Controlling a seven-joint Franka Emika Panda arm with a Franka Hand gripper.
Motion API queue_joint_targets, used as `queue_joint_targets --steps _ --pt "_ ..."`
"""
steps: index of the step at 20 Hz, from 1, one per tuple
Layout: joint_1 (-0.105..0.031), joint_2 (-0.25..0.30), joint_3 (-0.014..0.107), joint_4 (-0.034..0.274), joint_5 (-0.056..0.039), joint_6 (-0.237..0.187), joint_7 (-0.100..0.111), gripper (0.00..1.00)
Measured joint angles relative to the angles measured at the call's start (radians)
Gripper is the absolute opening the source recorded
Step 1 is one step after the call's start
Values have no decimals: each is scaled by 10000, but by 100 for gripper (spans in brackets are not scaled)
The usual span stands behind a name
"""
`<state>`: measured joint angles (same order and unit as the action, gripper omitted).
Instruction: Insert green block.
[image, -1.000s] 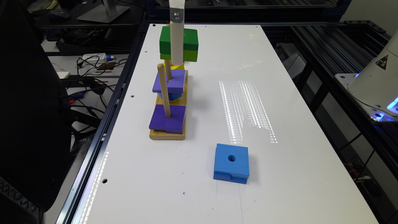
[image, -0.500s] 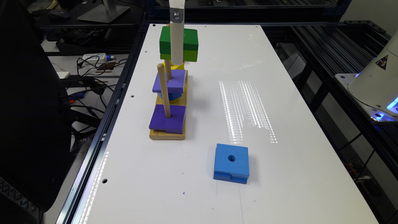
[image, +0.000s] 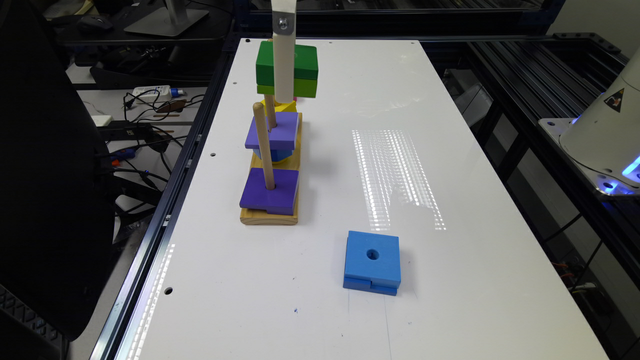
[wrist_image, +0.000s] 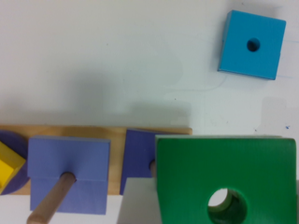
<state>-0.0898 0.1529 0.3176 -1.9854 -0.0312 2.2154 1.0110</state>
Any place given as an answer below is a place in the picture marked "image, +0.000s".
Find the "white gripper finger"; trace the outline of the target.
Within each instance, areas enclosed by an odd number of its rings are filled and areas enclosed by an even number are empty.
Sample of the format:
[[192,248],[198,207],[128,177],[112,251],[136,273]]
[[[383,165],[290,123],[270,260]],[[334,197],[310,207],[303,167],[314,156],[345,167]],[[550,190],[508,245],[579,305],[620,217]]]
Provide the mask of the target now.
[[275,100],[290,103],[294,97],[296,1],[272,0]]

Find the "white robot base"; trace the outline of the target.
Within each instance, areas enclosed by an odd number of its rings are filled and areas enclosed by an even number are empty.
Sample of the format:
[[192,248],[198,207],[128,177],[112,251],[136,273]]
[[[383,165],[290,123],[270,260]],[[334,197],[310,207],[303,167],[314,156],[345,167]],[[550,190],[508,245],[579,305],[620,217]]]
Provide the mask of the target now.
[[639,56],[576,118],[538,124],[605,196],[639,194]]

